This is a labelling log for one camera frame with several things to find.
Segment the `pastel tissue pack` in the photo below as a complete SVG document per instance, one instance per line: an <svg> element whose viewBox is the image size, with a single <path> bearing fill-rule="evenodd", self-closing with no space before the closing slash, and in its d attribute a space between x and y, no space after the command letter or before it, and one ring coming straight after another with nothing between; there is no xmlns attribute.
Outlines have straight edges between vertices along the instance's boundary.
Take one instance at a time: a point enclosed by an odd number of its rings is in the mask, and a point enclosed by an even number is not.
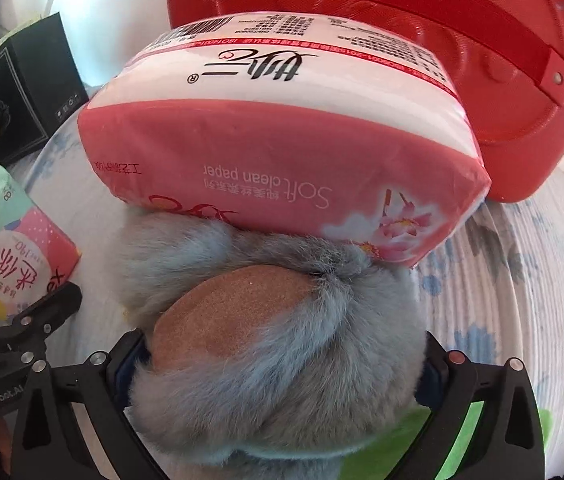
<svg viewBox="0 0 564 480"><path fill-rule="evenodd" d="M0 320L67 282L81 252L0 165Z"/></svg>

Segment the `grey furry slipper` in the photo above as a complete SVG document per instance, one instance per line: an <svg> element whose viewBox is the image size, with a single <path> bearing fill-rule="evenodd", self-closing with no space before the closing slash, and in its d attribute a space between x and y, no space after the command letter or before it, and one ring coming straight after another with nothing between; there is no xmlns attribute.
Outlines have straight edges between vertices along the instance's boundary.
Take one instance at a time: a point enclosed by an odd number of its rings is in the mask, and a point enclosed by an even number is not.
<svg viewBox="0 0 564 480"><path fill-rule="evenodd" d="M149 352L132 424L171 479L335 479L413 405L426 330L405 266L158 211L130 214L110 258Z"/></svg>

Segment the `pink tissue pack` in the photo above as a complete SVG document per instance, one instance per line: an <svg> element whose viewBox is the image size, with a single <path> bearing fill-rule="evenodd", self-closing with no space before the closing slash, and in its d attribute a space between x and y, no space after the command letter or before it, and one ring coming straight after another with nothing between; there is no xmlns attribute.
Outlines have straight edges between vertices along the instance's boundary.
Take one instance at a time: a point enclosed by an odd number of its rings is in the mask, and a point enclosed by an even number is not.
<svg viewBox="0 0 564 480"><path fill-rule="evenodd" d="M125 203L339 240L406 266L491 185L450 79L348 49L321 14L172 29L93 96L78 129Z"/></svg>

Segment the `black box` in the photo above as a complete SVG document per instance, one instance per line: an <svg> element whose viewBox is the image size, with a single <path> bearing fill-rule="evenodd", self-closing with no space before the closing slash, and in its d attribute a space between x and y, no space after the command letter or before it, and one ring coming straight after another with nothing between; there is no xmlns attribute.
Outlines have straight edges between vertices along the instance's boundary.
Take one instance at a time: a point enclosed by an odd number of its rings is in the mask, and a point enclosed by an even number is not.
<svg viewBox="0 0 564 480"><path fill-rule="evenodd" d="M0 45L0 164L44 148L86 102L58 13L7 38Z"/></svg>

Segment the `red hard carry case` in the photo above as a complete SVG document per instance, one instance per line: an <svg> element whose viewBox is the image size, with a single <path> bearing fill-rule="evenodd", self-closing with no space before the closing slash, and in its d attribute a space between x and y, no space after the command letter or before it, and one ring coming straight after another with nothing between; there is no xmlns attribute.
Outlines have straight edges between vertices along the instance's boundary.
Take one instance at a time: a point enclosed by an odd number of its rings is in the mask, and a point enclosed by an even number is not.
<svg viewBox="0 0 564 480"><path fill-rule="evenodd" d="M493 200L526 200L564 155L564 0L167 0L172 26L255 11L332 16L345 46L446 75Z"/></svg>

